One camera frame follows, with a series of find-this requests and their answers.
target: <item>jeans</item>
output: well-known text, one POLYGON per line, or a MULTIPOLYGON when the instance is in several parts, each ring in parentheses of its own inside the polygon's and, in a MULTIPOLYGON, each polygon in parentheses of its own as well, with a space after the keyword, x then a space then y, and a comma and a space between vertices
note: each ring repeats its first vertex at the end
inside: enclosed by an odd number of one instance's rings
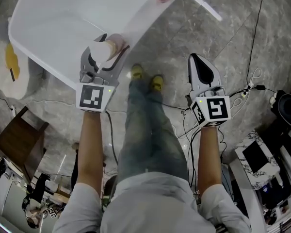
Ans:
POLYGON ((185 155, 161 102, 161 93, 149 92, 143 80, 130 82, 118 182, 145 172, 162 172, 188 180, 185 155))

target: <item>yellow shoe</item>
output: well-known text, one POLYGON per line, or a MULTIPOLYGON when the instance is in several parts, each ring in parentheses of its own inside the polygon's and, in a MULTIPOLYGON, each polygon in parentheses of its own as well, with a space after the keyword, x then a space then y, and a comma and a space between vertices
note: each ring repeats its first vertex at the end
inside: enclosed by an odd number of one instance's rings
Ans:
POLYGON ((150 89, 152 91, 161 92, 163 89, 163 85, 164 85, 164 80, 163 80, 162 75, 156 75, 151 80, 150 89))
POLYGON ((131 80, 139 80, 143 78, 143 70, 141 65, 134 64, 130 71, 131 80))

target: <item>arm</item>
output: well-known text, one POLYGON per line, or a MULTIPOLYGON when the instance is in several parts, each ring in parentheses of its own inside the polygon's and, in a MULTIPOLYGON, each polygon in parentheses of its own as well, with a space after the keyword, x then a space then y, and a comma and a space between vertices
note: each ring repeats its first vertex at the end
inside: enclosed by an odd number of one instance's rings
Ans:
POLYGON ((79 155, 78 179, 53 232, 96 232, 101 223, 100 190, 103 151, 100 113, 85 112, 79 155))
POLYGON ((197 183, 200 196, 212 185, 222 183, 216 127, 202 128, 199 145, 197 183))
POLYGON ((202 128, 198 159, 200 214, 214 226, 224 224, 228 232, 250 233, 250 222, 236 207, 221 180, 217 128, 202 128))
POLYGON ((85 112, 80 139, 77 183, 93 187, 100 195, 102 169, 100 113, 85 112))

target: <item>gray t-shirt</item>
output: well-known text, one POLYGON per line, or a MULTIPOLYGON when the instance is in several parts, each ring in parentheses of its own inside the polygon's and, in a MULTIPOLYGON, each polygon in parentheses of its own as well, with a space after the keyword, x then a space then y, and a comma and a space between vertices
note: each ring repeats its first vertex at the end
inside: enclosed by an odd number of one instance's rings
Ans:
POLYGON ((55 224, 55 233, 215 233, 225 224, 230 233, 251 232, 250 223, 220 184, 208 188, 197 205, 187 181, 159 172, 121 181, 102 216, 98 193, 75 185, 55 224))

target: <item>marble floor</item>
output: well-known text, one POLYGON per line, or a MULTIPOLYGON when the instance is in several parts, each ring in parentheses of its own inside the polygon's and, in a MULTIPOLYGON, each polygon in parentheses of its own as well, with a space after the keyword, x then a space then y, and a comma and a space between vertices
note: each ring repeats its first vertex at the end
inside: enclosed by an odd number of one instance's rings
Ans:
MULTIPOLYGON (((124 139, 129 79, 127 73, 133 63, 141 63, 149 75, 161 73, 165 77, 164 103, 187 107, 185 95, 191 89, 188 83, 187 59, 195 52, 210 60, 219 70, 227 94, 246 86, 249 54, 261 0, 176 0, 150 27, 133 49, 120 76, 120 85, 108 109, 112 116, 114 148, 119 154, 124 139), (210 13, 210 6, 216 13, 210 13)), ((0 0, 0 19, 13 13, 17 0, 0 0)), ((249 77, 259 67, 260 78, 255 84, 263 84, 271 90, 291 91, 291 0, 263 0, 252 53, 249 77)), ((272 92, 250 92, 246 105, 221 131, 227 143, 224 161, 231 158, 233 147, 254 128, 267 126, 274 120, 268 100, 272 92)), ((54 76, 45 73, 41 88, 24 100, 7 99, 18 111, 32 99, 57 100, 68 104, 75 102, 75 91, 54 76)), ((39 170, 48 174, 71 175, 75 152, 71 144, 79 140, 83 111, 74 106, 55 102, 30 102, 31 115, 50 123, 46 130, 47 152, 39 170)), ((232 115, 240 107, 232 109, 232 115)), ((165 107, 175 134, 184 133, 183 115, 180 110, 165 107)), ((191 113, 186 113, 184 126, 189 130, 194 125, 191 113)), ((6 104, 0 100, 0 130, 12 119, 6 104)), ((110 125, 102 114, 103 145, 106 177, 116 173, 116 164, 111 149, 110 125)), ((187 155, 188 140, 179 139, 187 155)), ((198 162, 198 137, 194 141, 194 164, 198 162)), ((69 187, 69 178, 62 182, 69 187)))

